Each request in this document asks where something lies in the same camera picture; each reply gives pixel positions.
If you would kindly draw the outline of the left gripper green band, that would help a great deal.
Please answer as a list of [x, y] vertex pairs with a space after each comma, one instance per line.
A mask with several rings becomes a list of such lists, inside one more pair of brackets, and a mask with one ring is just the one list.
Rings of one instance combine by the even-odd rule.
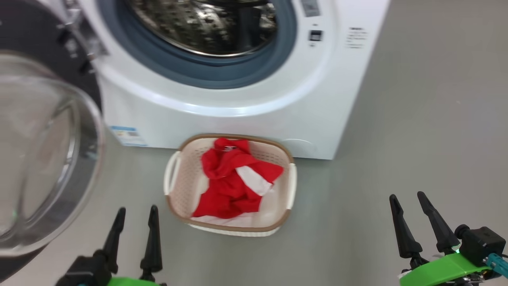
[[[95, 252], [95, 255], [105, 259], [106, 268], [113, 274], [118, 273], [117, 254], [120, 235], [125, 225], [126, 208], [121, 207], [113, 221], [111, 229], [102, 249]], [[142, 275], [140, 278], [112, 277], [107, 286], [166, 286], [165, 282], [158, 283], [154, 273], [163, 270], [163, 258], [160, 239], [160, 224], [158, 207], [152, 205], [148, 219], [149, 235], [146, 250], [140, 263]]]

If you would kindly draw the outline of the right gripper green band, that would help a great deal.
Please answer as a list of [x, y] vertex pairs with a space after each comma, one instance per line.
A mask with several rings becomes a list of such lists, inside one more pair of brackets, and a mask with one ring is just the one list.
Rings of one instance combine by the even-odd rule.
[[[421, 209], [428, 217], [434, 235], [437, 239], [437, 250], [445, 254], [444, 257], [428, 262], [411, 271], [399, 275], [401, 286], [437, 286], [448, 281], [475, 272], [490, 270], [486, 265], [476, 266], [460, 253], [455, 253], [454, 247], [460, 244], [459, 239], [450, 229], [441, 214], [422, 191], [417, 193]], [[395, 194], [389, 196], [399, 256], [403, 259], [420, 257], [423, 251], [421, 245], [414, 239], [405, 219], [404, 210]]]

